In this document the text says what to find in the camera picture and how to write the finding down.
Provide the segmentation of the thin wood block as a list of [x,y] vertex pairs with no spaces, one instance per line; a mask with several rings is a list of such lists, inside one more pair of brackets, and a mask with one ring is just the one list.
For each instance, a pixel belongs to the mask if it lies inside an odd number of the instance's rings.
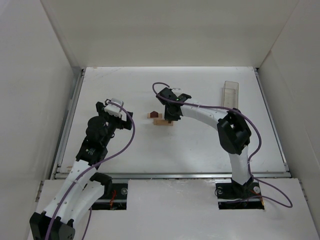
[[147,114],[148,119],[162,119],[163,115],[161,113],[158,113],[156,111],[150,112]]

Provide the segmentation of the reddish brown small block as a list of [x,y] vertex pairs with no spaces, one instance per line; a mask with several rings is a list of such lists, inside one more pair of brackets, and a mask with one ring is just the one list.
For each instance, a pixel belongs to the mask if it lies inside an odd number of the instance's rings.
[[149,114],[149,117],[150,118],[158,118],[159,117],[159,113],[157,111],[152,111],[150,114]]

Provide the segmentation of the large light wood block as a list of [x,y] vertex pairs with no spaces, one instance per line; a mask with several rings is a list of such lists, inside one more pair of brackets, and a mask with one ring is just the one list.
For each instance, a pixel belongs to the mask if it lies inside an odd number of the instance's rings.
[[169,125],[169,121],[168,120],[165,120],[165,119],[160,119],[160,118],[155,118],[153,120],[153,124],[156,125],[156,126],[173,126],[173,125]]

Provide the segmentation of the clear plastic box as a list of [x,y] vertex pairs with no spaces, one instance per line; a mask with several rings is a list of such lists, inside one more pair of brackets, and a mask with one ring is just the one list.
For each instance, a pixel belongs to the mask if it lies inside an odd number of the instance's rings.
[[239,108],[239,83],[225,81],[222,88],[222,106],[230,109]]

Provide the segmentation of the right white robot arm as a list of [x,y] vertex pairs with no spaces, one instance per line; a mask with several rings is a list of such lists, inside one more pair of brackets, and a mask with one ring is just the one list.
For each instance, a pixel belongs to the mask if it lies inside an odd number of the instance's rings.
[[240,111],[205,106],[185,93],[177,96],[168,87],[157,93],[156,98],[165,106],[164,118],[167,121],[189,117],[214,128],[220,146],[229,155],[232,181],[243,186],[250,180],[248,145],[252,133]]

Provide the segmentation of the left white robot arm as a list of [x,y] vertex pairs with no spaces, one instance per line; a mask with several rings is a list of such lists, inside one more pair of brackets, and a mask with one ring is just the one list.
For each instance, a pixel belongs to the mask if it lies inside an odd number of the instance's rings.
[[112,178],[98,169],[109,160],[107,145],[115,131],[135,130],[133,113],[116,98],[95,106],[98,115],[88,121],[85,138],[62,187],[42,213],[34,212],[29,220],[35,240],[74,239],[76,225],[87,210],[111,192]]

